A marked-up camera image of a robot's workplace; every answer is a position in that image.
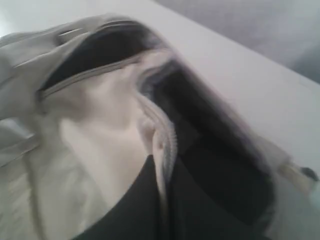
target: open bag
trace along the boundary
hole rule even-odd
[[[132,19],[8,35],[0,63],[1,240],[265,240],[277,175],[316,187]]]

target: black fabric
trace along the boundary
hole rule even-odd
[[[158,81],[153,101],[173,121],[178,156],[211,204],[263,232],[273,215],[260,219],[275,196],[270,176],[255,166],[262,159],[246,152],[233,129],[182,71]]]
[[[147,47],[143,43],[144,28],[109,26],[89,36],[50,76],[41,90],[86,70],[132,57]]]
[[[267,240],[212,201],[178,159],[169,192],[173,240]]]
[[[74,240],[158,240],[160,207],[153,156],[123,198],[100,221]]]

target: bag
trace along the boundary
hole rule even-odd
[[[0,239],[264,240],[281,172],[146,26],[97,16],[0,42]]]

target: white table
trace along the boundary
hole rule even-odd
[[[0,0],[0,6],[7,14],[0,16],[3,33],[40,30],[108,12],[137,19],[173,46],[259,135],[320,174],[320,85],[306,77],[152,1]],[[279,239],[319,239],[319,218],[300,196],[287,196],[296,212],[288,210],[284,228],[290,233]]]

